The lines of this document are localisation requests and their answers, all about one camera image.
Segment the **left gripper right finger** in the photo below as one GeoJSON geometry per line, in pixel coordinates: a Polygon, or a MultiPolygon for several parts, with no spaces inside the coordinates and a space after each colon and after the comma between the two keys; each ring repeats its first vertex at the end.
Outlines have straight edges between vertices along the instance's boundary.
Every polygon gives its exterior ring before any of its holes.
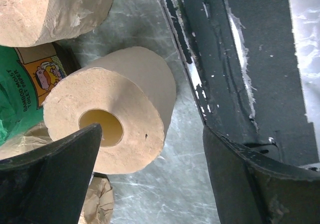
{"type": "Polygon", "coordinates": [[[320,173],[271,159],[203,128],[203,147],[222,224],[318,224],[320,173]]]}

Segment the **green roll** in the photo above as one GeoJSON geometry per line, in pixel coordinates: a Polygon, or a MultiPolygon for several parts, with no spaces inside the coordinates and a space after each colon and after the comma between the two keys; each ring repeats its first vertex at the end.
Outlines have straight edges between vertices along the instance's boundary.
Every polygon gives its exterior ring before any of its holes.
{"type": "Polygon", "coordinates": [[[0,48],[0,143],[43,121],[51,90],[80,69],[71,49],[56,42],[0,48]]]}

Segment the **plain brown roll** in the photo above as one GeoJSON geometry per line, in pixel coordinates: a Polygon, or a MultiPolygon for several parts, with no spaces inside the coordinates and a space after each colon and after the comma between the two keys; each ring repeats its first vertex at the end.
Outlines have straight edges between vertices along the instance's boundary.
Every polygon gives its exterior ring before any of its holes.
{"type": "Polygon", "coordinates": [[[175,102],[176,83],[166,61],[134,46],[59,81],[43,102],[43,119],[53,141],[99,123],[94,171],[132,174],[161,154],[175,102]]]}
{"type": "Polygon", "coordinates": [[[76,38],[99,26],[113,0],[0,0],[0,44],[33,47],[76,38]]]}

